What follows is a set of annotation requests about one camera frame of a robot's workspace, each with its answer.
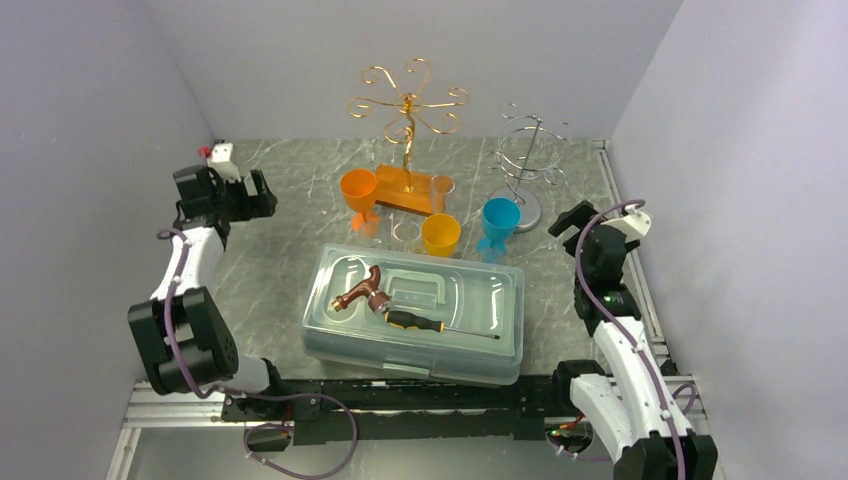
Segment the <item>orange plastic goblet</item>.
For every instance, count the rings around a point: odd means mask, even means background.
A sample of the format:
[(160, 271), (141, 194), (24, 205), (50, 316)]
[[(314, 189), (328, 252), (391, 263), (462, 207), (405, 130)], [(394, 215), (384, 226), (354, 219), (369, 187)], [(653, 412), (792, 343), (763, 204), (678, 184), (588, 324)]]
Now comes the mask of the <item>orange plastic goblet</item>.
[(351, 228), (354, 232), (371, 219), (379, 218), (374, 212), (377, 196), (377, 178), (374, 172), (357, 168), (345, 173), (339, 187), (347, 206), (354, 212)]

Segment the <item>gold wire glass rack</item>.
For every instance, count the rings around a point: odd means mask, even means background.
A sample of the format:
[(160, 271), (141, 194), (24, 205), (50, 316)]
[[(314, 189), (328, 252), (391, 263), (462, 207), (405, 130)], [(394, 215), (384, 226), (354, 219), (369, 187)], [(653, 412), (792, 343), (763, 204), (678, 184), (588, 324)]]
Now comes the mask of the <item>gold wire glass rack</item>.
[(436, 135), (451, 135), (459, 129), (456, 108), (470, 101), (470, 94), (463, 88), (454, 86), (447, 90), (450, 97), (441, 103), (426, 103), (421, 100), (421, 91), (427, 85), (432, 72), (430, 62), (424, 58), (412, 58), (405, 63), (405, 71), (424, 75), (414, 91), (403, 92), (390, 72), (382, 66), (369, 66), (360, 79), (367, 85), (387, 81), (395, 93), (392, 100), (377, 100), (357, 96), (348, 103), (347, 111), (354, 118), (366, 118), (375, 106), (387, 107), (395, 111), (395, 116), (383, 128), (383, 137), (389, 143), (403, 148), (399, 167), (381, 164), (376, 167), (376, 203), (385, 207), (428, 216), (434, 213), (431, 205), (430, 185), (433, 177), (416, 172), (411, 167), (416, 130), (419, 126)]

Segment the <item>clear plastic storage box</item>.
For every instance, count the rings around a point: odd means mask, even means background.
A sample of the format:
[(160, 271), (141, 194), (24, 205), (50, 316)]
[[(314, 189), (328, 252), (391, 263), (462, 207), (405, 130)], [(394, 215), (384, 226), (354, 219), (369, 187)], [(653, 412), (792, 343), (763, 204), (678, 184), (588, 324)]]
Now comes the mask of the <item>clear plastic storage box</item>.
[(519, 377), (521, 269), (326, 244), (301, 321), (312, 357), (478, 386)]

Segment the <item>yellow plastic goblet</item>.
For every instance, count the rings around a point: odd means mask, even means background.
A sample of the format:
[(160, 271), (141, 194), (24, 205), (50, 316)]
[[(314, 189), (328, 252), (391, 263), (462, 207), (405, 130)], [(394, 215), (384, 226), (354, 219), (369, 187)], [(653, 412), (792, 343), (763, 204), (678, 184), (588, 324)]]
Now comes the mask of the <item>yellow plastic goblet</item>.
[(453, 216), (437, 213), (423, 221), (421, 235), (424, 250), (428, 255), (450, 257), (459, 243), (461, 226)]

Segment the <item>clear wine glass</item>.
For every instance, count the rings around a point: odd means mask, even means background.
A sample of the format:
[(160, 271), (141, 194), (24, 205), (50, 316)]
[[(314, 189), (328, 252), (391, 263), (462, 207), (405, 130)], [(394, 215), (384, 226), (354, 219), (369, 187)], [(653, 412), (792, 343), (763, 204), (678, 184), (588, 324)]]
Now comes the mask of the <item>clear wine glass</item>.
[(421, 227), (413, 221), (396, 223), (391, 230), (391, 249), (403, 253), (421, 254)]

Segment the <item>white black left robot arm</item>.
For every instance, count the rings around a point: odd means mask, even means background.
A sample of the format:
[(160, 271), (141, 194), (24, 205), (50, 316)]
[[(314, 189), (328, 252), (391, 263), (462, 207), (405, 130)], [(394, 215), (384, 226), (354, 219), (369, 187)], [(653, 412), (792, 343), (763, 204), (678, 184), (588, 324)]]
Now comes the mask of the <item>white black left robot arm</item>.
[(239, 352), (208, 285), (232, 224), (272, 216), (277, 198), (259, 170), (248, 176), (253, 192), (244, 178), (227, 179), (215, 167), (186, 167), (173, 178), (176, 217), (156, 235), (172, 247), (168, 266), (150, 298), (127, 314), (147, 379), (160, 395), (248, 396), (258, 417), (275, 419), (288, 402), (278, 370)]

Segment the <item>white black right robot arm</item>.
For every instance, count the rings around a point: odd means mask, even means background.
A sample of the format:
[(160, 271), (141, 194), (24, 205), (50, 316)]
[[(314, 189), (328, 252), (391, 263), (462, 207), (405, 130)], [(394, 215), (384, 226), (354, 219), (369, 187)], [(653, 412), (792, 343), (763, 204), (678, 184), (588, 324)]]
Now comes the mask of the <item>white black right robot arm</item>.
[(582, 201), (558, 215), (548, 232), (565, 240), (575, 260), (574, 307), (607, 360), (563, 361), (551, 401), (564, 415), (578, 412), (608, 452), (616, 479), (711, 479), (718, 449), (695, 430), (655, 360), (638, 304), (623, 281), (624, 262), (647, 235), (644, 201), (605, 211)]

